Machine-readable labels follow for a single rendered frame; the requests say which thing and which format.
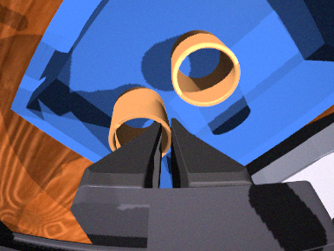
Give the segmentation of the blue open tray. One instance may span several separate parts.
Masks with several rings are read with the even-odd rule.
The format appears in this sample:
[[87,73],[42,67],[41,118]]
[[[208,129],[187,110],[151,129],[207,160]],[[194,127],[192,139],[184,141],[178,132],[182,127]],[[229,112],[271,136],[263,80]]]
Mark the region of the blue open tray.
[[[170,53],[191,30],[239,62],[220,104],[191,105],[173,87]],[[112,152],[114,104],[132,87],[246,165],[334,104],[334,0],[63,0],[11,110],[95,163]]]

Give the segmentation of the white round turntable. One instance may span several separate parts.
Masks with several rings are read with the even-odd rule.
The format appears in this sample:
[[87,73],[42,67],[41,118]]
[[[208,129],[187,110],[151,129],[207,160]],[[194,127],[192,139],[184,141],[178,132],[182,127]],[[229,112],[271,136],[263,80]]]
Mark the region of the white round turntable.
[[302,127],[246,166],[254,184],[310,181],[334,217],[334,113]]

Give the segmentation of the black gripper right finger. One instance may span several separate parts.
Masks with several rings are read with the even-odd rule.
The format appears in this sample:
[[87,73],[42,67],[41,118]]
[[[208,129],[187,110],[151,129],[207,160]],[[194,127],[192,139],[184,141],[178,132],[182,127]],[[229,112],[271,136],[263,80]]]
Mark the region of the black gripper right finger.
[[191,134],[176,118],[170,129],[173,188],[254,185],[246,166]]

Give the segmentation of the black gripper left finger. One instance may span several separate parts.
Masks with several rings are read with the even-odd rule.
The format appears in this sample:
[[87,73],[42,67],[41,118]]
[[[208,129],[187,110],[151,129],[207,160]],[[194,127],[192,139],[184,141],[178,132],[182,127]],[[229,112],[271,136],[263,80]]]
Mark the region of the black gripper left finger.
[[88,166],[79,187],[107,184],[160,188],[161,165],[162,125],[154,121],[142,134]]

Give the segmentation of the bronze bushing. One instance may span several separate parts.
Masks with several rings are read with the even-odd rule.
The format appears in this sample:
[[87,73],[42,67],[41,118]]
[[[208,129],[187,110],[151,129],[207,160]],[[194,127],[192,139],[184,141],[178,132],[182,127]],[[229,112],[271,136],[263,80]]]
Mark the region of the bronze bushing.
[[[188,54],[199,48],[220,49],[220,60],[212,73],[191,78],[178,68]],[[175,91],[181,99],[194,106],[213,106],[224,101],[236,89],[240,79],[240,65],[234,53],[205,30],[191,30],[181,35],[172,47],[170,61]]]
[[132,87],[117,99],[112,114],[109,145],[114,151],[143,133],[149,126],[135,128],[125,124],[136,118],[153,119],[162,125],[162,156],[171,146],[171,129],[161,96],[147,87]]

